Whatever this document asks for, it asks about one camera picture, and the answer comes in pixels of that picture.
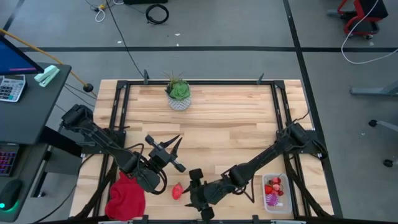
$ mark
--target keyboard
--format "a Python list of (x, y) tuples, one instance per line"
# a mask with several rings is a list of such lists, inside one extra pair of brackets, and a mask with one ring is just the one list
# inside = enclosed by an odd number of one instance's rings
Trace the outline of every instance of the keyboard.
[(17, 164), (18, 145), (0, 145), (0, 177), (11, 176)]

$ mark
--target red chair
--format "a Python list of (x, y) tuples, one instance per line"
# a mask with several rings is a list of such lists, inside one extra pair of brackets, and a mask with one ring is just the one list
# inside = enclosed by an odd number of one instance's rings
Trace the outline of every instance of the red chair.
[[(347, 0), (343, 0), (337, 9), (340, 18), (346, 21), (344, 33), (349, 34), (352, 28), (363, 19), (373, 8), (377, 0), (354, 0), (355, 11), (342, 11), (341, 8), (346, 4)], [(372, 12), (355, 28), (352, 35), (362, 35), (367, 39), (372, 39), (374, 34), (379, 32), (379, 26), (376, 22), (388, 16), (387, 9), (383, 0), (379, 0)]]

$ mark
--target wooden table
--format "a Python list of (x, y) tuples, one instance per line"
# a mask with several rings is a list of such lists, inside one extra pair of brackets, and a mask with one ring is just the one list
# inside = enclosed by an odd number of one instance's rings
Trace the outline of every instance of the wooden table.
[[(292, 118), (302, 117), (307, 112), (307, 104), (301, 82), (284, 81)], [(109, 126), (116, 82), (102, 80), (99, 88), (94, 121), (102, 128)], [(168, 106), (164, 86), (134, 85), (129, 94), (126, 126), (130, 127), (126, 129), (125, 146), (145, 142), (147, 134), (157, 142), (178, 134), (183, 137), (178, 161), (187, 170), (181, 174), (171, 164), (165, 168), (169, 180), (167, 190), (162, 195), (145, 195), (145, 214), (149, 215), (149, 219), (199, 219), (200, 214), (196, 209), (184, 207), (189, 203), (189, 194), (183, 195), (180, 200), (173, 200), (172, 187), (179, 182), (184, 188), (188, 187), (188, 171), (196, 168), (202, 169), (205, 176), (203, 180), (219, 179), (222, 172), (235, 164), (249, 161), (275, 141), (277, 122), (269, 86), (191, 85), (191, 89), (192, 105), (186, 111), (174, 111)], [(282, 105), (280, 91), (278, 94)], [(123, 96), (122, 90), (120, 100), (123, 100)], [(300, 123), (306, 129), (312, 128), (309, 116)], [(152, 148), (145, 145), (143, 155), (147, 156)], [(326, 212), (333, 214), (321, 162), (308, 154), (301, 154), (300, 159), (308, 190)], [(95, 191), (101, 162), (102, 155), (95, 155), (81, 169), (70, 215), (77, 214)], [(244, 195), (227, 195), (213, 206), (215, 219), (249, 220), (255, 214), (260, 219), (293, 218), (292, 213), (271, 214), (264, 208), (261, 176), (281, 172), (285, 173), (285, 167), (282, 156), (279, 156), (256, 172), (255, 203), (251, 203)], [(303, 215), (300, 191), (296, 189), (296, 193), (300, 214)], [(104, 213), (107, 194), (105, 191), (101, 214)]]

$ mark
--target green light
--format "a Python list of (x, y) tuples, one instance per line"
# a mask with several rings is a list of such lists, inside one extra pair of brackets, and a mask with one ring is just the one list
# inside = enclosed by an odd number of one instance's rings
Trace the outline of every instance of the green light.
[(10, 208), (9, 210), (0, 211), (0, 214), (1, 214), (2, 212), (5, 212), (5, 213), (14, 213), (14, 212), (17, 210), (18, 205), (19, 205), (19, 200), (18, 200), (18, 201), (15, 203), (15, 205), (14, 205), (12, 208)]

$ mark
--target computer monitor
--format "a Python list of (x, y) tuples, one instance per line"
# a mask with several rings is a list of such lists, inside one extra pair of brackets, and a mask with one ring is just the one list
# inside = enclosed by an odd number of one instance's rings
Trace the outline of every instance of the computer monitor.
[(0, 75), (26, 75), (44, 70), (0, 35)]

